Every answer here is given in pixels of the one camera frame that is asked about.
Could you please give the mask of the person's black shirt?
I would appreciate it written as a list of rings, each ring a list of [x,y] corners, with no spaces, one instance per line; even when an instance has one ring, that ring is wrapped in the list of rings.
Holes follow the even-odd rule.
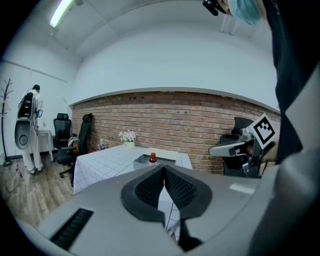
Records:
[[[285,112],[320,62],[320,0],[262,0],[272,34],[280,133],[275,163],[302,150]]]

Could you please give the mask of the white box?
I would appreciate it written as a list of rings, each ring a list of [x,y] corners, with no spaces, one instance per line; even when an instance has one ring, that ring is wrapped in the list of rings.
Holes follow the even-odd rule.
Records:
[[[157,149],[157,148],[146,148],[138,158],[133,161],[133,168],[135,170],[148,167],[150,165],[150,155],[155,153],[156,164],[163,165],[175,165],[176,161],[180,159],[180,154],[175,151]]]

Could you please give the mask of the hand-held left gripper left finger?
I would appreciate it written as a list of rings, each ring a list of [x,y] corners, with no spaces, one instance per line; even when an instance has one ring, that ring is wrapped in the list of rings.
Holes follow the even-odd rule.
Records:
[[[164,188],[163,170],[162,164],[138,169],[121,190],[124,208],[140,221],[165,221],[165,214],[158,210],[159,197]]]

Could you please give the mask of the black mesh office chair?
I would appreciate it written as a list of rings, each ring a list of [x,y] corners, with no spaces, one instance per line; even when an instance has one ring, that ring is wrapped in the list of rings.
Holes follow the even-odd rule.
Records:
[[[75,133],[71,133],[72,121],[67,113],[58,113],[53,120],[55,135],[52,136],[53,146],[60,150],[68,146],[70,137],[75,137]]]
[[[80,140],[80,154],[75,155],[73,149],[75,147],[62,147],[57,153],[57,162],[62,165],[70,165],[70,168],[60,172],[59,175],[61,178],[64,177],[64,174],[70,174],[70,185],[74,187],[74,173],[77,157],[85,155],[88,153],[87,148],[87,138],[90,131],[91,123],[93,119],[93,114],[85,114],[82,117],[82,124],[80,127],[79,135],[77,136]]]
[[[241,129],[248,127],[254,121],[244,117],[234,117],[234,127],[230,134],[223,134],[219,142],[220,144],[234,143],[239,139]],[[243,171],[243,164],[248,162],[249,156],[222,157],[223,174],[225,176],[246,177]]]

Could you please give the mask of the white ceiling pipes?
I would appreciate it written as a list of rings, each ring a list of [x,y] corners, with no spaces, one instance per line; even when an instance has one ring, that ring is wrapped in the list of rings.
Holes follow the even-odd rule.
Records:
[[[224,14],[222,23],[220,26],[220,32],[234,36],[237,28],[238,28],[238,21],[235,20],[232,16]]]

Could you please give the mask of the pink flowers in pale pot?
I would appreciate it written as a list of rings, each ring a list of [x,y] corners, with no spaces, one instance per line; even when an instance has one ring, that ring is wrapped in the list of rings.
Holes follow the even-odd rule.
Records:
[[[118,136],[123,142],[123,146],[127,149],[133,149],[135,147],[136,132],[133,130],[120,131]]]

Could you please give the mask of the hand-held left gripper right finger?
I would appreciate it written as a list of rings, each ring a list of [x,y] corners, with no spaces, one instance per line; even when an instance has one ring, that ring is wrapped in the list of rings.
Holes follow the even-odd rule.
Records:
[[[200,217],[210,205],[213,192],[203,181],[187,174],[188,169],[164,165],[164,186],[180,212],[180,219]]]

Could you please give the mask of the small bag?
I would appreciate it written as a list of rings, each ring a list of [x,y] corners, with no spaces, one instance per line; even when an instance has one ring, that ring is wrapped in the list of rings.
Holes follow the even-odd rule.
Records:
[[[81,152],[81,145],[80,145],[80,139],[78,136],[72,136],[68,139],[68,147],[73,147],[73,154],[79,155]]]

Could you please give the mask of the small white desk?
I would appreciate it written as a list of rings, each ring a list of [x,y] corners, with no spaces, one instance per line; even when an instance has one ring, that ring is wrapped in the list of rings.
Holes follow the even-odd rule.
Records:
[[[55,159],[53,156],[53,138],[52,138],[51,131],[49,129],[39,129],[38,135],[42,137],[46,137],[47,148],[50,155],[50,159],[52,162],[55,162]]]

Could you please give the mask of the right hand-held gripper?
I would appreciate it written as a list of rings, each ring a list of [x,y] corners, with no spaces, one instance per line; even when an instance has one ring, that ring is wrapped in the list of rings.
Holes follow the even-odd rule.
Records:
[[[259,178],[263,156],[275,145],[276,132],[266,114],[261,115],[246,128],[242,128],[236,142],[212,146],[208,152],[213,157],[249,156],[242,165],[247,178]]]

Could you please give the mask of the black coat rack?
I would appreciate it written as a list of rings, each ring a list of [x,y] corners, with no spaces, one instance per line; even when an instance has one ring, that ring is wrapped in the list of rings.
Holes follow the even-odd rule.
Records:
[[[1,139],[2,139],[2,147],[3,147],[3,153],[4,153],[4,161],[3,161],[3,166],[8,167],[10,166],[13,162],[8,158],[7,152],[6,152],[6,146],[5,146],[5,136],[4,136],[4,119],[5,115],[7,112],[5,111],[6,108],[6,99],[8,98],[8,94],[13,92],[13,90],[9,90],[10,85],[13,84],[12,79],[9,78],[8,81],[4,80],[5,82],[5,89],[2,88],[3,95],[0,95],[2,98],[2,103],[1,103]]]

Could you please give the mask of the ceiling tube light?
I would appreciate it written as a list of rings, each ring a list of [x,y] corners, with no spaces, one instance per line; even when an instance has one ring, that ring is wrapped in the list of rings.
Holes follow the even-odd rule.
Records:
[[[55,28],[58,23],[60,22],[63,15],[67,12],[67,10],[71,7],[74,0],[60,0],[59,4],[57,5],[51,19],[49,25]]]

